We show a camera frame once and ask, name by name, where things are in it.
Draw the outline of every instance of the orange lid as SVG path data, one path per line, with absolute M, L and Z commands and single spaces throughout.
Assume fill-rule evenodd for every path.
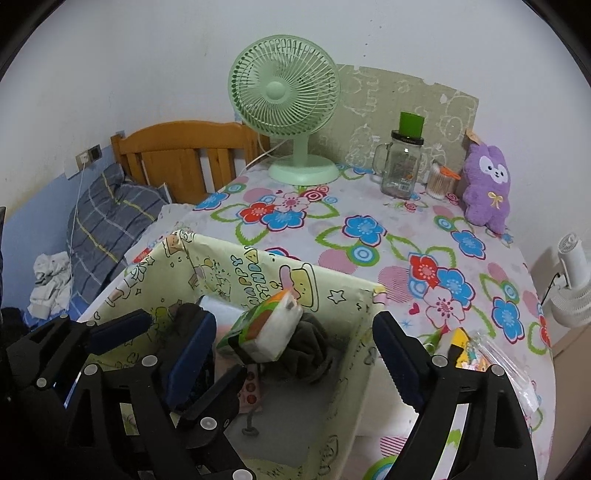
M 441 169 L 439 170 L 439 172 L 441 173 L 441 175 L 443 175 L 445 177 L 451 177 L 451 178 L 453 178 L 455 180 L 460 180 L 460 178 L 461 178 L 456 172 L 451 171 L 447 167 L 441 167 Z

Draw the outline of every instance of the fan center hub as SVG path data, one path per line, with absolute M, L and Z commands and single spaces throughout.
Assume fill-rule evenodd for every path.
M 271 100 L 281 100 L 287 91 L 287 87 L 277 80 L 267 83 L 265 93 Z

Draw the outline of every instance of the fan stand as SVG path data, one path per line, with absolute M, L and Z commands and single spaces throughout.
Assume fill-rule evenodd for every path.
M 289 185 L 322 185 L 335 181 L 339 169 L 328 158 L 308 154 L 308 135 L 294 137 L 293 155 L 275 160 L 269 168 L 269 176 Z

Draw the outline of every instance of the fan base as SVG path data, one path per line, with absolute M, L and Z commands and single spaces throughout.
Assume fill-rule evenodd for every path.
M 288 185 L 322 185 L 335 181 L 339 177 L 339 169 L 328 158 L 308 155 L 302 166 L 296 165 L 292 155 L 275 160 L 269 167 L 269 176 Z

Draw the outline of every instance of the yellow bow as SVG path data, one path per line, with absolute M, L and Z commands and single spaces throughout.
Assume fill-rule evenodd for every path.
M 499 207 L 499 204 L 503 201 L 501 195 L 497 195 L 495 192 L 488 192 L 488 198 L 492 199 L 491 207 L 501 208 Z

